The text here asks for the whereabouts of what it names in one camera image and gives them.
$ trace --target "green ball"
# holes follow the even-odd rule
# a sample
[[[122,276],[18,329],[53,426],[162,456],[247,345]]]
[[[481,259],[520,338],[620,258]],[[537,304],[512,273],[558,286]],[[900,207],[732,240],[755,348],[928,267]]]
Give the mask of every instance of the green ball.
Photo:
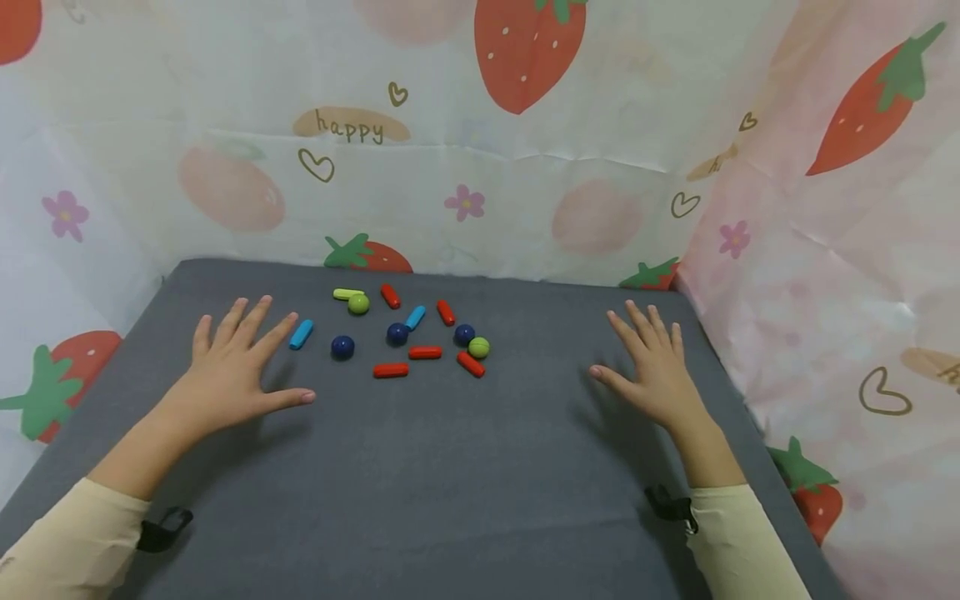
[[[354,315],[365,315],[370,310],[370,299],[366,294],[354,294],[347,300],[347,309]]]
[[[473,338],[467,346],[467,351],[473,358],[487,358],[490,354],[490,342],[487,338]]]

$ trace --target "finger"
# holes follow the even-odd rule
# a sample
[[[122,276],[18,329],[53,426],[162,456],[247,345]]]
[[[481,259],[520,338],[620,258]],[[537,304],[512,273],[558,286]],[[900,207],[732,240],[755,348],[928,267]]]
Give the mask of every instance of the finger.
[[[292,390],[282,390],[271,394],[264,394],[259,408],[262,409],[260,415],[266,415],[275,411],[281,411],[284,408],[293,408],[310,404],[317,399],[317,394],[313,390],[305,388],[294,388]]]
[[[610,388],[613,392],[616,392],[630,402],[636,403],[636,400],[632,398],[632,396],[636,395],[636,384],[630,379],[603,365],[593,365],[590,367],[589,373],[591,377]]]
[[[680,334],[680,324],[673,324],[673,353],[677,356],[677,360],[680,361],[682,365],[684,363],[684,338]]]
[[[654,327],[647,321],[646,316],[640,309],[636,307],[633,300],[627,300],[627,314],[630,315],[630,320],[634,322],[636,333],[639,334],[643,345],[648,348],[656,348],[660,343],[657,339],[657,332],[654,331]]]
[[[657,333],[657,339],[660,340],[660,347],[671,348],[670,334],[666,332],[666,326],[663,324],[663,319],[660,318],[659,310],[657,310],[656,306],[650,304],[647,306],[647,312],[650,313],[650,323],[654,326],[654,331]]]
[[[607,311],[607,319],[610,320],[610,325],[613,326],[613,331],[616,332],[617,337],[623,342],[624,348],[630,352],[630,357],[634,359],[634,363],[639,364],[646,360],[650,350],[648,350],[647,347],[643,345],[643,342],[640,341],[640,338],[636,336],[636,331],[627,325],[623,319],[620,319],[612,310]]]
[[[240,323],[240,317],[243,315],[244,308],[247,307],[246,298],[238,298],[230,312],[220,321],[217,332],[213,336],[213,345],[210,349],[222,348],[227,345],[233,337],[233,332],[237,330],[237,324]]]
[[[256,332],[260,329],[260,325],[263,324],[263,320],[267,317],[267,311],[270,310],[270,303],[273,301],[274,299],[270,296],[264,296],[260,299],[260,302],[256,304],[247,317],[240,322],[236,333],[233,334],[233,339],[230,340],[231,346],[240,349],[250,347],[256,338]]]
[[[206,355],[210,350],[210,322],[213,317],[203,315],[200,322],[197,323],[197,329],[193,332],[193,359],[197,360]]]
[[[260,338],[260,341],[253,345],[250,352],[257,364],[264,364],[274,355],[276,349],[283,344],[283,340],[290,335],[290,331],[297,322],[297,313],[290,313],[283,318],[276,327],[267,332],[267,335]]]

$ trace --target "hand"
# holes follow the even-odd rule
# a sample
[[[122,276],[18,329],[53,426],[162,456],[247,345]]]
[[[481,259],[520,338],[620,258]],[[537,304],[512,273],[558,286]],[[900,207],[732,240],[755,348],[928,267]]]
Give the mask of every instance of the hand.
[[[212,318],[204,315],[193,335],[193,363],[148,416],[162,422],[189,443],[274,411],[309,404],[317,395],[303,388],[265,394],[260,373],[290,334],[297,313],[290,313],[257,342],[273,299],[264,296],[241,321],[247,299],[237,300],[217,327],[210,343]]]
[[[636,376],[630,380],[620,373],[593,365],[590,375],[640,409],[671,434],[698,423],[712,423],[700,399],[697,387],[684,364],[684,341],[680,325],[673,324],[673,336],[667,334],[656,306],[648,306],[648,321],[633,300],[627,300],[627,314],[633,327],[612,310],[607,317],[631,358]]]

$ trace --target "yellow capsule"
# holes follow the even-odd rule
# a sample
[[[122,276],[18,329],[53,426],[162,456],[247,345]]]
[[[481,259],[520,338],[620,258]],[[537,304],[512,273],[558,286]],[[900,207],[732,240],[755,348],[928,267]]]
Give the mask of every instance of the yellow capsule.
[[[361,290],[345,290],[341,287],[333,290],[333,298],[337,300],[350,300],[350,298],[357,294],[363,294],[363,292]]]

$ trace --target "colorful toy piece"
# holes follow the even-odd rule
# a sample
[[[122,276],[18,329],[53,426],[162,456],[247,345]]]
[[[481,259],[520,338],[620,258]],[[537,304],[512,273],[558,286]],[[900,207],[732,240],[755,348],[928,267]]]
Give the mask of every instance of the colorful toy piece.
[[[337,360],[349,360],[353,356],[353,339],[348,335],[338,335],[330,342],[330,353]]]
[[[453,311],[450,310],[450,305],[446,303],[446,300],[437,302],[437,312],[440,313],[440,318],[444,320],[447,327],[451,327],[457,323],[457,319],[453,316]]]
[[[394,323],[387,327],[387,341],[394,346],[403,346],[407,343],[410,329],[403,323]]]
[[[458,325],[453,332],[453,341],[457,346],[466,348],[470,340],[477,336],[477,332],[468,324]]]
[[[417,325],[420,324],[420,320],[423,319],[423,315],[426,314],[426,307],[421,305],[414,309],[414,312],[410,313],[410,316],[407,317],[407,328],[413,331],[417,328]]]
[[[394,288],[391,287],[389,283],[384,283],[380,286],[380,296],[387,302],[387,306],[390,306],[394,310],[400,307],[400,296],[396,294]]]
[[[473,358],[487,358],[490,354],[490,342],[487,338],[473,338],[467,350]]]
[[[487,370],[484,369],[483,365],[478,363],[476,359],[470,356],[469,353],[466,351],[461,350],[461,352],[457,354],[457,362],[460,363],[461,367],[469,371],[470,374],[472,374],[477,379],[484,376],[484,373],[487,372]]]
[[[373,367],[373,376],[377,379],[388,377],[406,377],[410,367],[406,363],[390,363]]]
[[[310,337],[310,334],[313,333],[313,322],[309,319],[300,323],[300,326],[297,327],[297,330],[294,331],[294,334],[290,337],[290,349],[299,350],[303,348],[303,343],[306,342],[306,339]]]
[[[363,292],[361,290],[346,290],[342,287],[333,290],[333,298],[337,300],[350,300],[357,294],[363,294]]]
[[[366,315],[370,310],[370,299],[366,294],[354,294],[347,300],[347,310],[354,315]]]
[[[407,356],[410,360],[433,360],[444,355],[444,349],[439,346],[414,346]]]

